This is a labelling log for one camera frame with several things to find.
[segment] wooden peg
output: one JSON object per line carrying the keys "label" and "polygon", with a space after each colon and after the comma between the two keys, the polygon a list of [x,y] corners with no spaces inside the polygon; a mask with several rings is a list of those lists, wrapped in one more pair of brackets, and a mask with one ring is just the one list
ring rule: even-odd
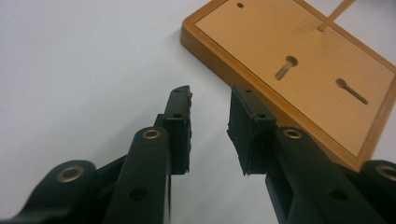
{"label": "wooden peg", "polygon": [[341,13],[343,13],[355,0],[344,0],[330,16],[318,27],[318,29],[323,32],[329,24],[334,21]]}

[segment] keyhole slot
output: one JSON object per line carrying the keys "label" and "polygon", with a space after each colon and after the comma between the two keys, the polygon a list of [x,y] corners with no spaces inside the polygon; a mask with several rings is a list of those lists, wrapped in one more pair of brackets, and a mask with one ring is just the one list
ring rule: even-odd
{"label": "keyhole slot", "polygon": [[341,78],[337,78],[335,80],[335,83],[337,84],[337,86],[343,90],[346,90],[347,92],[349,92],[352,96],[354,96],[356,99],[358,99],[360,102],[364,103],[365,105],[368,105],[369,102],[360,94],[358,94],[356,91],[354,91],[352,88],[350,88],[347,85],[347,82]]}
{"label": "keyhole slot", "polygon": [[298,61],[293,56],[286,57],[286,63],[275,74],[276,80],[282,79],[282,77],[285,76],[292,67],[297,66],[297,64]]}

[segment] white surface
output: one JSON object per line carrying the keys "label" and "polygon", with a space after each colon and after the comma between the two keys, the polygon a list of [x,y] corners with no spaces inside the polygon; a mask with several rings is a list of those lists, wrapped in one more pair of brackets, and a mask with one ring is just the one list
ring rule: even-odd
{"label": "white surface", "polygon": [[[0,219],[54,166],[101,167],[193,92],[191,172],[174,176],[172,223],[277,223],[264,176],[242,176],[226,130],[230,89],[179,44],[190,1],[0,1]],[[329,14],[336,1],[309,1]],[[337,22],[396,63],[396,3],[359,0]],[[396,111],[374,159],[396,162]]]}

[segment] wooden box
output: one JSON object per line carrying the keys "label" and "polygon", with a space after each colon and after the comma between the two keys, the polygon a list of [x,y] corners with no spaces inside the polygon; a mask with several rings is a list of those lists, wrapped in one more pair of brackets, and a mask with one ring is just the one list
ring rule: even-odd
{"label": "wooden box", "polygon": [[301,0],[214,0],[184,20],[181,43],[229,85],[255,90],[279,126],[359,170],[394,105],[396,68],[335,23],[319,31],[325,19]]}

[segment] wooden dowel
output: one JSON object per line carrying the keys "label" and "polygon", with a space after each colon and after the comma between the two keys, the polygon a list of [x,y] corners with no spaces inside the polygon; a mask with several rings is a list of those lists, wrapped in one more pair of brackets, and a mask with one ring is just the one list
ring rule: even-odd
{"label": "wooden dowel", "polygon": [[344,0],[330,16],[318,27],[323,32],[329,24],[334,21],[341,13],[343,13],[355,0]]}

